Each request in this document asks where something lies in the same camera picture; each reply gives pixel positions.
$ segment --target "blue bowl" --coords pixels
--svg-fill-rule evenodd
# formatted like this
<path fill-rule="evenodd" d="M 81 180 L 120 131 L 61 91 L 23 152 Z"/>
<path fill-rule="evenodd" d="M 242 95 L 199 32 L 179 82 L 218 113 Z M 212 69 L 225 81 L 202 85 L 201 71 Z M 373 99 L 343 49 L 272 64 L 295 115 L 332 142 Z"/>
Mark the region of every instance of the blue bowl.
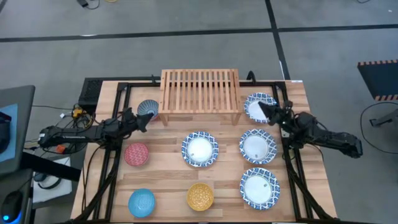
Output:
<path fill-rule="evenodd" d="M 129 199 L 129 210 L 137 218 L 150 215 L 155 208 L 155 195 L 149 189 L 138 189 Z"/>
<path fill-rule="evenodd" d="M 154 120 L 157 117 L 159 111 L 159 104 L 154 100 L 144 100 L 138 105 L 137 114 L 145 115 L 149 113 L 153 113 L 154 116 L 151 120 Z"/>

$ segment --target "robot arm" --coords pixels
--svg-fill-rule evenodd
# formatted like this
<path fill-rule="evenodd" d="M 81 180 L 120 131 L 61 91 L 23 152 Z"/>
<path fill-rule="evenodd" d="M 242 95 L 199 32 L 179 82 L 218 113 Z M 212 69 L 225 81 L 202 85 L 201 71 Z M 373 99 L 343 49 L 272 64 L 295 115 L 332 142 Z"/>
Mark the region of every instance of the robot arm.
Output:
<path fill-rule="evenodd" d="M 294 115 L 291 101 L 285 102 L 283 108 L 262 102 L 259 102 L 259 106 L 265 116 L 270 119 L 270 125 L 277 123 L 286 132 L 286 136 L 289 136 L 290 147 L 301 149 L 304 144 L 313 144 L 337 149 L 352 158 L 363 155 L 361 141 L 356 136 L 321 129 L 316 117 L 306 112 Z"/>
<path fill-rule="evenodd" d="M 122 121 L 116 118 L 106 119 L 97 126 L 89 128 L 58 128 L 55 126 L 41 130 L 39 145 L 41 147 L 57 146 L 63 143 L 96 142 L 105 144 L 131 134 L 136 130 L 146 132 L 146 125 L 154 114 L 137 115 L 128 108 L 123 112 Z"/>

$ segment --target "blue and white plate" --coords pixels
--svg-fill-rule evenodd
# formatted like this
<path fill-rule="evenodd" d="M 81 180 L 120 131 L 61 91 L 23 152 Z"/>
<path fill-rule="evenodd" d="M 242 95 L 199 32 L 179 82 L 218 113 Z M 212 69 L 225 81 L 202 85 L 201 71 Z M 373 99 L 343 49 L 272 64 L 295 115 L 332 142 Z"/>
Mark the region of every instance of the blue and white plate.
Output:
<path fill-rule="evenodd" d="M 274 138 L 262 129 L 246 131 L 239 141 L 239 150 L 245 159 L 254 164 L 267 164 L 277 153 Z"/>
<path fill-rule="evenodd" d="M 157 117 L 159 111 L 159 104 L 154 100 L 144 100 L 138 105 L 137 114 L 145 115 L 149 113 L 153 113 L 154 116 L 151 120 L 154 120 Z"/>
<path fill-rule="evenodd" d="M 257 210 L 270 209 L 280 195 L 275 175 L 260 167 L 249 169 L 242 175 L 239 189 L 243 200 Z"/>
<path fill-rule="evenodd" d="M 218 157 L 218 143 L 206 131 L 195 131 L 182 141 L 182 157 L 194 167 L 210 166 Z"/>
<path fill-rule="evenodd" d="M 262 112 L 259 101 L 267 105 L 276 105 L 276 100 L 266 93 L 253 93 L 244 102 L 244 112 L 255 122 L 266 124 L 269 119 Z"/>

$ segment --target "plate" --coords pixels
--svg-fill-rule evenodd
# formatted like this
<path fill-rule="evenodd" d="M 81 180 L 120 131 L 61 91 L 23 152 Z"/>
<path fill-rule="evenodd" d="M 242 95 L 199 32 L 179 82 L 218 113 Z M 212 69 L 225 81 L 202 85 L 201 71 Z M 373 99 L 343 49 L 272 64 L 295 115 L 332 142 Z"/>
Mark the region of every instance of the plate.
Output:
<path fill-rule="evenodd" d="M 154 116 L 150 120 L 156 119 L 158 111 L 159 111 L 159 104 L 154 100 L 144 100 L 138 105 L 137 108 L 138 115 L 153 113 Z"/>
<path fill-rule="evenodd" d="M 269 119 L 262 112 L 259 101 L 267 105 L 276 105 L 276 100 L 266 93 L 253 93 L 244 102 L 244 112 L 257 123 L 266 124 Z"/>
<path fill-rule="evenodd" d="M 187 202 L 196 211 L 204 211 L 210 208 L 213 201 L 213 190 L 205 183 L 194 184 L 187 192 Z"/>
<path fill-rule="evenodd" d="M 155 195 L 149 189 L 138 189 L 130 196 L 129 210 L 137 218 L 144 218 L 155 208 Z"/>
<path fill-rule="evenodd" d="M 257 210 L 270 209 L 280 195 L 275 175 L 260 167 L 249 169 L 243 174 L 239 189 L 243 200 Z"/>
<path fill-rule="evenodd" d="M 246 131 L 239 141 L 239 150 L 245 159 L 254 164 L 267 164 L 277 153 L 274 138 L 265 130 Z"/>
<path fill-rule="evenodd" d="M 218 157 L 218 143 L 208 132 L 195 131 L 182 141 L 181 153 L 194 167 L 210 166 Z"/>

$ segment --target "yellow bowl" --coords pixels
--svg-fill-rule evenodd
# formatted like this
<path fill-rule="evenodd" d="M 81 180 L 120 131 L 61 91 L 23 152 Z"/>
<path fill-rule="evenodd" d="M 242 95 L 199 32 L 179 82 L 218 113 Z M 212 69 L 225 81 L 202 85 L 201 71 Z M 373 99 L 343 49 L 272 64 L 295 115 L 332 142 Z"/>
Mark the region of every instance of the yellow bowl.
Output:
<path fill-rule="evenodd" d="M 194 184 L 188 190 L 187 202 L 196 211 L 204 211 L 210 208 L 213 201 L 213 190 L 205 183 Z"/>

